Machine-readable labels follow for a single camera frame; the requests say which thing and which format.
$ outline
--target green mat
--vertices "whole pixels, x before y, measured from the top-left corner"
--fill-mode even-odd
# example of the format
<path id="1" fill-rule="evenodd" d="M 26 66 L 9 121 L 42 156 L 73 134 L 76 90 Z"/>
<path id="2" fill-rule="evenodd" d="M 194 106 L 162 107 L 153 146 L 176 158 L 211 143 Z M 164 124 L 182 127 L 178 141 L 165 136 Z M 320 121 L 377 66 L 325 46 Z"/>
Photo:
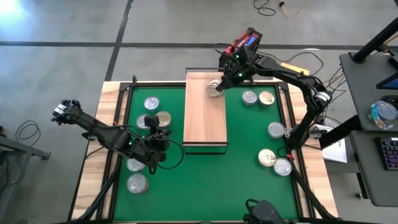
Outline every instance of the green mat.
<path id="1" fill-rule="evenodd" d="M 143 194 L 130 193 L 127 179 L 133 172 L 123 160 L 114 221 L 220 221 L 242 220 L 249 198 L 266 199 L 274 204 L 284 219 L 298 219 L 292 180 L 259 164 L 261 149 L 276 149 L 283 139 L 267 134 L 268 124 L 280 121 L 277 102 L 267 108 L 246 106 L 241 101 L 244 90 L 256 93 L 267 90 L 275 95 L 274 86 L 242 86 L 225 91 L 228 150 L 225 155 L 186 155 L 173 170 L 157 169 L 148 178 L 149 188 Z M 132 94 L 129 124 L 135 125 L 140 114 L 156 114 L 144 108 L 144 98 L 159 97 L 160 108 L 172 117 L 170 138 L 182 143 L 185 104 L 184 87 L 137 87 Z M 180 149 L 170 143 L 164 166 L 180 159 Z"/>

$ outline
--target concrete floor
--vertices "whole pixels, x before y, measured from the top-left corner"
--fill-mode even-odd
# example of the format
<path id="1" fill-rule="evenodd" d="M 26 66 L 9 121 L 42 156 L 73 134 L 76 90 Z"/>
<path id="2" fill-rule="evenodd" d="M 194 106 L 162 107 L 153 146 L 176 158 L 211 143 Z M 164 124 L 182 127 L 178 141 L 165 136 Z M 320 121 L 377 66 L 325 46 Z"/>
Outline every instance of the concrete floor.
<path id="1" fill-rule="evenodd" d="M 127 0 L 3 0 L 0 1 L 1 41 L 115 42 Z M 123 42 L 231 42 L 247 27 L 264 34 L 262 44 L 362 45 L 392 21 L 393 0 L 309 1 L 297 17 L 277 10 L 263 17 L 244 0 L 135 0 Z M 289 1 L 289 11 L 302 1 Z M 95 114 L 113 48 L 0 47 L 0 124 L 13 136 L 25 120 L 42 130 L 37 147 L 52 152 L 49 161 L 31 160 L 7 220 L 55 223 L 67 219 L 87 141 L 76 126 L 50 122 L 53 109 L 65 98 L 79 99 Z M 290 58 L 301 50 L 264 50 Z M 325 66 L 317 75 L 327 80 L 347 50 L 314 50 Z M 122 48 L 112 80 L 184 80 L 186 67 L 216 67 L 212 49 Z M 315 71 L 311 55 L 291 62 Z M 328 116 L 340 121 L 355 114 L 347 92 L 329 106 Z M 377 208 L 357 200 L 352 174 L 330 174 L 337 209 L 347 220 L 397 223 L 397 208 Z"/>

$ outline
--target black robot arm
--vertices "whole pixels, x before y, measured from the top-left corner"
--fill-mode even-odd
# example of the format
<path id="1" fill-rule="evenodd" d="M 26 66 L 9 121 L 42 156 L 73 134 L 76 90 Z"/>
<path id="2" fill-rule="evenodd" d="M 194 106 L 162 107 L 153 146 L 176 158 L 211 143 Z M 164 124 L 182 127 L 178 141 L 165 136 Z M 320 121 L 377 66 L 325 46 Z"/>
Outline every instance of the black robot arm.
<path id="1" fill-rule="evenodd" d="M 63 100 L 53 111 L 52 121 L 61 124 L 77 124 L 87 132 L 84 138 L 96 136 L 98 142 L 109 150 L 113 150 L 127 158 L 135 158 L 150 169 L 166 160 L 165 151 L 169 147 L 166 141 L 171 131 L 158 128 L 157 116 L 146 116 L 145 125 L 150 127 L 150 134 L 142 138 L 128 130 L 129 126 L 108 126 L 83 112 L 78 100 Z"/>
<path id="2" fill-rule="evenodd" d="M 239 85 L 253 75 L 276 77 L 297 86 L 303 93 L 307 113 L 302 122 L 287 135 L 289 149 L 299 149 L 307 141 L 311 124 L 324 111 L 331 100 L 331 94 L 317 77 L 304 75 L 279 65 L 274 59 L 259 55 L 247 47 L 235 50 L 232 59 L 224 65 L 224 75 L 216 88 L 218 91 Z"/>

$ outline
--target keyboard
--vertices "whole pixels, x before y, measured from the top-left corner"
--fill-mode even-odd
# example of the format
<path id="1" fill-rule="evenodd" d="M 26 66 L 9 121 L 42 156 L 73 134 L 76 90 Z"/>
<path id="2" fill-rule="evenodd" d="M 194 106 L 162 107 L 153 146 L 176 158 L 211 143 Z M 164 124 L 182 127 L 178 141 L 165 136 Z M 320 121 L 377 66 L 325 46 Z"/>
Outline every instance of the keyboard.
<path id="1" fill-rule="evenodd" d="M 385 170 L 398 170 L 398 138 L 375 138 Z"/>

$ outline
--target paper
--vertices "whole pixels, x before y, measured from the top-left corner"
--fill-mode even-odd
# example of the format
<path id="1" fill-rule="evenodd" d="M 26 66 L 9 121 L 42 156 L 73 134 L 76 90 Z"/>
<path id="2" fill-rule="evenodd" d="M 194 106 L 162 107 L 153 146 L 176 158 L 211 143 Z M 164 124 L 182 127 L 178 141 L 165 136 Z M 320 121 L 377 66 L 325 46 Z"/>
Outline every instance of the paper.
<path id="1" fill-rule="evenodd" d="M 317 124 L 317 128 L 321 130 L 327 130 L 328 132 L 333 130 L 333 128 L 329 128 L 319 124 Z M 322 150 L 322 154 L 324 159 L 347 163 L 345 140 L 342 139 L 338 142 L 335 142 L 331 146 L 324 148 Z"/>

